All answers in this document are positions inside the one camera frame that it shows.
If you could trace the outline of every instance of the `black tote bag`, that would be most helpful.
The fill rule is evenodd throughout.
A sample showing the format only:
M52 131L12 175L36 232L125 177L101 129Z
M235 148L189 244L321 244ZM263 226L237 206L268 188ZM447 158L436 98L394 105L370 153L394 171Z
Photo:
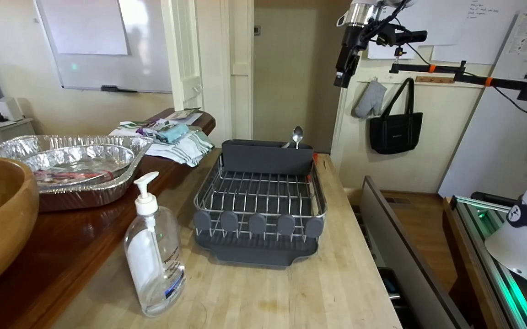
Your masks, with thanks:
M407 109L391 115L396 100L409 85ZM414 149L420 142L424 113L414 113L414 78L407 78L381 116L370 118L370 142L378 153L402 153Z

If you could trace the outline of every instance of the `disposable foil pan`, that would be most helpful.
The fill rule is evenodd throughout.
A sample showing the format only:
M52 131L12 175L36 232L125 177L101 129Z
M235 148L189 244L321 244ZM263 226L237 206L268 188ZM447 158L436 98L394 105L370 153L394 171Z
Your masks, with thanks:
M103 206L120 199L134 180L138 164L153 140L155 138L142 135L23 135L3 142L0 157L36 164L36 158L47 158L47 153L54 153L58 149L65 153L69 148L89 149L89 146L98 146L98 149L101 149L103 146L105 149L112 149L112 146L120 146L120 151L125 153L129 153L127 149L131 149L131 155L120 155L122 158L129 158L129 164L123 168L116 168L111 179L89 179L54 186L39 182L41 211L76 210Z
M54 148L26 158L41 190L105 182L131 166L134 151L122 144Z

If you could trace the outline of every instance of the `dish rack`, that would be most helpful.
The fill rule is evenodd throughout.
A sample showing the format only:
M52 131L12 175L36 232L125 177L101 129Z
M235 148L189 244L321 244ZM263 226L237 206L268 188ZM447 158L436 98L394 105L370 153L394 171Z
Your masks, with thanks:
M213 255L230 263L288 266L297 257L317 252L325 228L325 195L314 166L312 149L283 149L303 158L306 171L279 173L279 169L242 171L237 162L226 162L224 153L195 197L195 239Z

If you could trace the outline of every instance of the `clear plastic bottle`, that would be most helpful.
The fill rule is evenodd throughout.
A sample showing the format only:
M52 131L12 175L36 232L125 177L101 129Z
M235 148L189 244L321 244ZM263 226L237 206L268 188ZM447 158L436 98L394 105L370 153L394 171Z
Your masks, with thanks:
M158 171L136 180L138 217L125 235L125 254L136 285L144 314L166 310L180 296L186 283L186 264L178 263L178 222L167 206L158 206L156 195L147 186Z

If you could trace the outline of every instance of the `butcher block counter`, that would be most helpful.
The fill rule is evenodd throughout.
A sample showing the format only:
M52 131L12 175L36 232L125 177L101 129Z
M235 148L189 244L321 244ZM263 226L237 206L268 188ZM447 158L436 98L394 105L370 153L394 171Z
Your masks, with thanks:
M56 327L402 327L328 155L316 162L327 197L317 254L288 268L257 268L220 263L202 250L193 241L193 197L219 155L211 151L182 184L160 195L182 226L187 283L178 301L145 317L122 244Z

